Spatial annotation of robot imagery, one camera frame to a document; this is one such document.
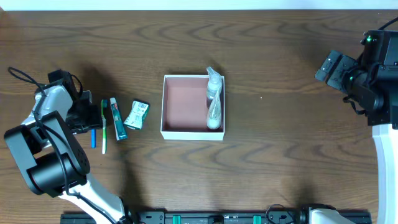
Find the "clear spray bottle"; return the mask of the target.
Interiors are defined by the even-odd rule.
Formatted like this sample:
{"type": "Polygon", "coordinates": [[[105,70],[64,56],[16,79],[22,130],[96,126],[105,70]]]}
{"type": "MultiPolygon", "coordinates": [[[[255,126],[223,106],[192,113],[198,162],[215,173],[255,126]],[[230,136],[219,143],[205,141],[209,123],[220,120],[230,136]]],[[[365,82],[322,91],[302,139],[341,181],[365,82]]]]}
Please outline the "clear spray bottle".
{"type": "Polygon", "coordinates": [[[216,96],[216,93],[222,89],[223,81],[221,75],[213,68],[207,67],[206,71],[208,72],[206,96],[209,100],[212,100],[216,96]]]}

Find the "blue disposable razor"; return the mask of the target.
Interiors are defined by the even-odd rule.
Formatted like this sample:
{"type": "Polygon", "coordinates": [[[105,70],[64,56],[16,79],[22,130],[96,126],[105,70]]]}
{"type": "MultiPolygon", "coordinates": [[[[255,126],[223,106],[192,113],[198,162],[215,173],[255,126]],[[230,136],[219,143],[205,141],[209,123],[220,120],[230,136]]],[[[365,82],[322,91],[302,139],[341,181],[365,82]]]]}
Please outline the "blue disposable razor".
{"type": "Polygon", "coordinates": [[[96,130],[92,129],[90,133],[91,148],[94,149],[96,147],[96,130]]]}

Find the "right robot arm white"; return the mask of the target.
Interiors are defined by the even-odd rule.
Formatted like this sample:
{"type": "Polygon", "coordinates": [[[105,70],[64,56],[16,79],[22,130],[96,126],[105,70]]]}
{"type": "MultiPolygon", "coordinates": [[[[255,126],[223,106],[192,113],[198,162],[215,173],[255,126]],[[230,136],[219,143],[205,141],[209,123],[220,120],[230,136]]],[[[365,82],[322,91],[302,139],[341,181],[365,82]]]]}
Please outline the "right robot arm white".
{"type": "Polygon", "coordinates": [[[357,59],[332,50],[315,78],[367,117],[377,153],[377,222],[397,223],[397,31],[369,30],[361,44],[357,59]]]}

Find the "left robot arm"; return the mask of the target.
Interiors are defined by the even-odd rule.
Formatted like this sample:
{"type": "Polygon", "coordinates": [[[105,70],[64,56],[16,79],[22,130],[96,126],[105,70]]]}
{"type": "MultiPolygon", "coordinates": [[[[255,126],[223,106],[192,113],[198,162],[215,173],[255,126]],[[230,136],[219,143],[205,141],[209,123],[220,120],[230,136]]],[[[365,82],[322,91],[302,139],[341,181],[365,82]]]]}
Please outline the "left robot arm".
{"type": "Polygon", "coordinates": [[[34,98],[29,116],[4,135],[30,190],[67,200],[96,223],[132,223],[122,199],[91,174],[88,158],[66,124],[77,100],[63,85],[46,86],[34,98]]]}

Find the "white lotion tube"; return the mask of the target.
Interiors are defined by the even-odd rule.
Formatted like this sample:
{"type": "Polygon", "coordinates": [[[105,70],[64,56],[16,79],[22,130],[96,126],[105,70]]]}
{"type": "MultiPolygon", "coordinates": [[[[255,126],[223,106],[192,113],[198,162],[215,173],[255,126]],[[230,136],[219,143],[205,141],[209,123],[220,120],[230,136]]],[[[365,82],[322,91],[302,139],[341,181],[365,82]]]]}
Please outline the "white lotion tube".
{"type": "Polygon", "coordinates": [[[207,127],[209,129],[218,129],[221,126],[221,115],[220,90],[217,90],[209,106],[206,120],[207,127]]]}

